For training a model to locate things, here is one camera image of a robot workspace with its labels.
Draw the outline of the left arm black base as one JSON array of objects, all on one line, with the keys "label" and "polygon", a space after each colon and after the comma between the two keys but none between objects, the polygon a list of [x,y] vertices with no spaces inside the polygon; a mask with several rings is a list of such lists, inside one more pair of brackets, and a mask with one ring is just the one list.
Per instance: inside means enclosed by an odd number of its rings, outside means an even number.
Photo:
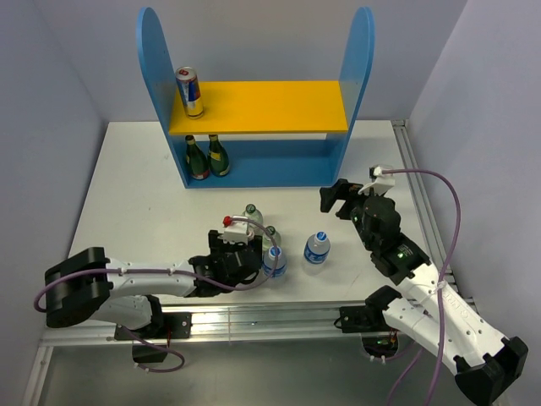
[{"label": "left arm black base", "polygon": [[[165,340],[168,348],[173,339],[187,339],[190,336],[192,314],[189,312],[165,313],[162,320],[151,322],[148,326],[134,330],[133,334],[145,341]],[[120,326],[116,326],[114,340],[119,342],[133,341],[132,358],[134,362],[147,364],[160,364],[166,359],[164,351],[149,348],[143,343],[133,340]]]}]

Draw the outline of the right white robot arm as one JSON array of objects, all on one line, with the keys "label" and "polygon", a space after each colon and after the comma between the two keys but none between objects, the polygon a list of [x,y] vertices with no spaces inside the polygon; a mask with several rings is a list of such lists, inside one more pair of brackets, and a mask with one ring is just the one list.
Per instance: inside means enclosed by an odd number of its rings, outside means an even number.
[{"label": "right white robot arm", "polygon": [[449,284],[428,255],[401,230],[386,188],[339,179],[320,189],[320,209],[342,201],[336,217],[354,225],[375,268],[390,280],[362,305],[340,308],[344,333],[394,329],[408,335],[451,372],[476,405],[491,405],[521,376],[527,345],[493,328]]}]

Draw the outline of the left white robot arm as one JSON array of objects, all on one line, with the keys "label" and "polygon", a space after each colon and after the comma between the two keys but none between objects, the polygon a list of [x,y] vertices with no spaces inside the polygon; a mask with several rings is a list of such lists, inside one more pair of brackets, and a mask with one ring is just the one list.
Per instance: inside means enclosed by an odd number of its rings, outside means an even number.
[{"label": "left white robot arm", "polygon": [[252,283],[262,260],[260,236],[228,243],[222,233],[208,233],[210,253],[171,266],[136,266],[107,258],[91,247],[45,273],[42,312],[50,328],[104,321],[124,326],[141,337],[165,331],[160,296],[212,298]]}]

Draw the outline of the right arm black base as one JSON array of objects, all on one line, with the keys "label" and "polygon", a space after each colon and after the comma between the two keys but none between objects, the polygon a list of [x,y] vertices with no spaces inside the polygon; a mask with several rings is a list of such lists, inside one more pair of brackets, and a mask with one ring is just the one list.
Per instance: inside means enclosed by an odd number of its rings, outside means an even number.
[{"label": "right arm black base", "polygon": [[398,350],[396,331],[373,306],[342,306],[333,325],[344,334],[359,334],[368,355],[391,357]]}]

